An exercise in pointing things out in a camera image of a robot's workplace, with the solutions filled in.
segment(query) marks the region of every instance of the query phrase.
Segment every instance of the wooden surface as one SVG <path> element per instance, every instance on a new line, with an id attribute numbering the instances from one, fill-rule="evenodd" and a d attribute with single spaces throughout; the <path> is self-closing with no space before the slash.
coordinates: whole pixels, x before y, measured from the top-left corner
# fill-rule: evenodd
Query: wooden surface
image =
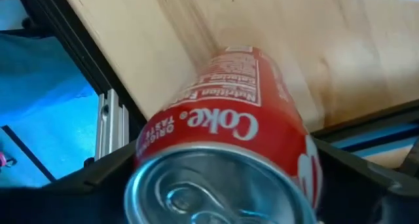
<path id="1" fill-rule="evenodd" d="M 419 98 L 419 3 L 68 0 L 146 117 L 220 47 L 262 48 L 309 130 Z"/>

